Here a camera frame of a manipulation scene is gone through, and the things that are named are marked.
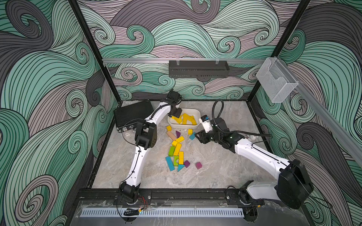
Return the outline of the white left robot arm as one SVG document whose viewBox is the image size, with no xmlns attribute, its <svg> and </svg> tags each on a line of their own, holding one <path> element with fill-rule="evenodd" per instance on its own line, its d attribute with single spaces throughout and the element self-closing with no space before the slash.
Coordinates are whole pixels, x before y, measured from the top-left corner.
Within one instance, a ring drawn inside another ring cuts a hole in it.
<svg viewBox="0 0 362 226">
<path fill-rule="evenodd" d="M 157 142 L 157 125 L 166 116 L 180 116 L 182 113 L 182 109 L 179 107 L 181 102 L 182 95 L 171 90 L 148 117 L 134 120 L 136 132 L 134 142 L 131 143 L 135 146 L 133 162 L 128 176 L 119 184 L 120 194 L 126 202 L 136 203 L 138 200 L 145 160 Z"/>
</svg>

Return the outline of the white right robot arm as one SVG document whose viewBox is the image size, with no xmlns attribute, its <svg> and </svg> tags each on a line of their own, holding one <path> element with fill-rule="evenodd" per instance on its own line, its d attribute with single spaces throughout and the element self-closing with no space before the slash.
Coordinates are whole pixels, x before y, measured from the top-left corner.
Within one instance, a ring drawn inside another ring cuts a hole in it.
<svg viewBox="0 0 362 226">
<path fill-rule="evenodd" d="M 306 167 L 299 160 L 290 161 L 278 157 L 235 132 L 200 131 L 195 136 L 202 144 L 215 142 L 224 149 L 251 160 L 274 177 L 272 182 L 251 180 L 244 184 L 239 189 L 244 205 L 255 205 L 268 200 L 297 210 L 314 190 Z"/>
</svg>

